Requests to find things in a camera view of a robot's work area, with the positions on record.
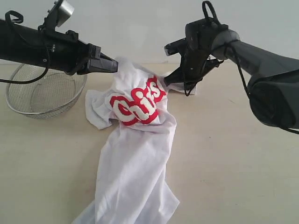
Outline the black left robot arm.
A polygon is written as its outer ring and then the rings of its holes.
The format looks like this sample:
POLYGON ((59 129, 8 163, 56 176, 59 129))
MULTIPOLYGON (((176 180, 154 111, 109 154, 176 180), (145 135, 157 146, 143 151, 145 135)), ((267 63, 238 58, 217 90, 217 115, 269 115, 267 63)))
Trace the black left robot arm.
POLYGON ((14 25, 11 30, 5 20, 0 21, 0 57, 3 60, 48 67, 67 75, 93 72, 115 73, 118 62, 101 52, 101 48, 79 40, 78 33, 65 34, 14 25))

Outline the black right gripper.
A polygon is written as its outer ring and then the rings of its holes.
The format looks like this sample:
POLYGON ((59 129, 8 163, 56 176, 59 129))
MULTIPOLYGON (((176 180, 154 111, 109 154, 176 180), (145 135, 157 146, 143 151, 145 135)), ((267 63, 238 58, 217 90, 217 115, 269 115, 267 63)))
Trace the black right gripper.
POLYGON ((209 60, 212 45, 216 36, 228 30, 228 25, 214 20, 198 20, 186 24, 185 40, 187 47, 184 53, 182 68, 178 67, 164 78, 165 85, 201 81, 203 77, 222 61, 209 60))

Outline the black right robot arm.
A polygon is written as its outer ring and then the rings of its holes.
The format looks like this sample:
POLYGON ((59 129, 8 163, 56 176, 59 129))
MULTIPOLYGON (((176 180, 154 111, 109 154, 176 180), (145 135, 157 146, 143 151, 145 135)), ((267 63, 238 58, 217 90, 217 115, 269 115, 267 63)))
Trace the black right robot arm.
POLYGON ((299 127, 299 62, 252 46, 212 19, 188 23, 185 37, 169 43, 166 55, 180 54, 180 66, 168 75, 166 85, 182 83, 186 91, 225 60, 247 72, 245 92, 255 117, 267 126, 293 131, 299 127))

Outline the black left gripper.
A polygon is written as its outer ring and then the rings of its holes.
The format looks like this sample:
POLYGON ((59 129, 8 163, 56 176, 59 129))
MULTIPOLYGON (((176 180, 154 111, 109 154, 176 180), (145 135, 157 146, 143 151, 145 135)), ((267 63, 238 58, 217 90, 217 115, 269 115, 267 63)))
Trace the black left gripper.
POLYGON ((59 70, 68 75, 75 73, 88 74, 92 72, 116 73, 118 62, 101 52, 101 47, 85 43, 79 39, 78 33, 69 30, 59 37, 64 48, 59 52, 61 56, 59 70))

